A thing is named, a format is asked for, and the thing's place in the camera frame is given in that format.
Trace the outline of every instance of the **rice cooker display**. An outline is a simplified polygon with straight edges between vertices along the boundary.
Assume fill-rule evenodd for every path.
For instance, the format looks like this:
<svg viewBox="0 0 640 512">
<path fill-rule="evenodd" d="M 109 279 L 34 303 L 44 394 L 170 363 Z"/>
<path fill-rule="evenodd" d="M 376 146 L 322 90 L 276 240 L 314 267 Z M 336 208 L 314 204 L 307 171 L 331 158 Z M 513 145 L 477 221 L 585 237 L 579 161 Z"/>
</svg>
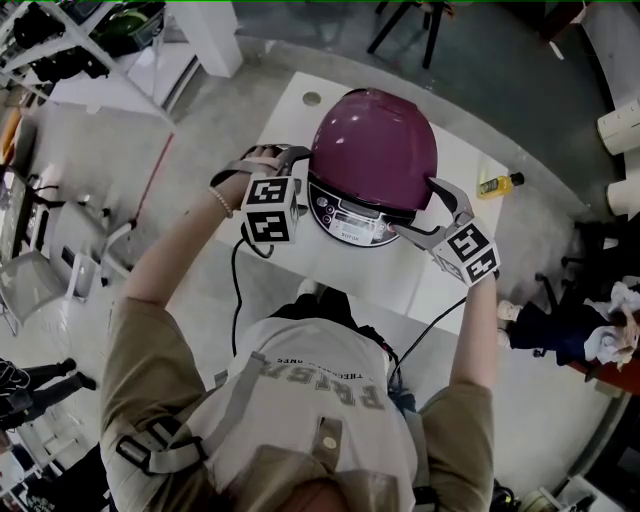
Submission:
<svg viewBox="0 0 640 512">
<path fill-rule="evenodd" d="M 339 192 L 309 173 L 309 208 L 318 224 L 333 238 L 357 247 L 379 247 L 398 235 L 392 223 L 410 224 L 415 212 L 392 210 L 356 203 L 339 197 Z"/>
</svg>

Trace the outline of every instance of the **purple lid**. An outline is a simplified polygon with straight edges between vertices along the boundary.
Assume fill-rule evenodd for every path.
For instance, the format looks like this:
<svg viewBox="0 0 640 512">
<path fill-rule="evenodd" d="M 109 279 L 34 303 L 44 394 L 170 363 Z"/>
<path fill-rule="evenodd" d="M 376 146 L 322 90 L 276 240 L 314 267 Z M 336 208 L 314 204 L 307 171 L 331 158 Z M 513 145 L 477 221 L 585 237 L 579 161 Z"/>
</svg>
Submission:
<svg viewBox="0 0 640 512">
<path fill-rule="evenodd" d="M 377 89 L 345 94 L 316 132 L 309 170 L 364 201 L 424 210 L 425 179 L 436 176 L 438 153 L 429 122 L 411 102 Z"/>
</svg>

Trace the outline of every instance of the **bracelet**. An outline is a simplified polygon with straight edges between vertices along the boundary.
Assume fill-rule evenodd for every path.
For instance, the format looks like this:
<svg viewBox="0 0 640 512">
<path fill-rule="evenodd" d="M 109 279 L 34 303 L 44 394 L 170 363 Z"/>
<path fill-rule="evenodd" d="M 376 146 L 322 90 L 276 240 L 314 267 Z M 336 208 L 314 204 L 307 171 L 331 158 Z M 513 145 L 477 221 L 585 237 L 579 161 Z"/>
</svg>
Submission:
<svg viewBox="0 0 640 512">
<path fill-rule="evenodd" d="M 209 187 L 209 192 L 211 192 L 216 197 L 216 199 L 220 201 L 220 204 L 224 206 L 224 209 L 227 211 L 227 219 L 233 217 L 233 210 L 229 207 L 229 203 L 227 203 L 225 198 L 222 197 L 222 194 L 218 192 L 214 187 Z"/>
</svg>

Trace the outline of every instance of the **black bottle cap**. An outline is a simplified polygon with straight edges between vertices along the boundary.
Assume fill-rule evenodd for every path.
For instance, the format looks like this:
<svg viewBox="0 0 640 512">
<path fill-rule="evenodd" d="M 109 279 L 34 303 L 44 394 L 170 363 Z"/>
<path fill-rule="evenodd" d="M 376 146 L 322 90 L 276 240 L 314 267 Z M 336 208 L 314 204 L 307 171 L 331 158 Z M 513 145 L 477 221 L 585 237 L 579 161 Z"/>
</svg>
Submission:
<svg viewBox="0 0 640 512">
<path fill-rule="evenodd" d="M 521 172 L 509 174 L 509 178 L 511 178 L 511 183 L 513 183 L 514 187 L 517 187 L 518 185 L 522 185 L 524 183 L 524 175 Z"/>
</svg>

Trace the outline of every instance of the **red line on floor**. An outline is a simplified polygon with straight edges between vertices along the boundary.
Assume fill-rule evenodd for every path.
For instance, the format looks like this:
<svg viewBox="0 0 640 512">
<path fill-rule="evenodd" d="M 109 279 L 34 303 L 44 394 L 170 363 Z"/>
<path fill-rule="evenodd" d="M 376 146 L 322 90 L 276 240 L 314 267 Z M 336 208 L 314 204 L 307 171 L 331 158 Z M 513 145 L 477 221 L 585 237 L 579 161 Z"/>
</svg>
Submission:
<svg viewBox="0 0 640 512">
<path fill-rule="evenodd" d="M 147 182 L 147 186 L 144 189 L 144 192 L 142 193 L 142 198 L 140 199 L 140 204 L 138 205 L 138 211 L 136 212 L 136 215 L 134 217 L 135 220 L 138 220 L 138 217 L 140 216 L 140 212 L 142 211 L 142 206 L 144 205 L 144 201 L 147 198 L 147 194 L 149 193 L 149 189 L 151 188 L 151 182 L 156 177 L 158 169 L 160 168 L 160 164 L 162 163 L 162 160 L 164 159 L 164 155 L 166 154 L 167 149 L 169 148 L 169 144 L 171 144 L 172 140 L 173 140 L 173 133 L 169 134 L 169 138 L 167 139 L 167 142 L 164 143 L 164 147 L 162 148 L 162 152 L 160 153 L 160 156 L 158 157 L 158 161 L 156 162 L 156 165 L 153 168 L 153 172 L 151 173 L 151 176 L 149 177 L 149 181 Z"/>
</svg>

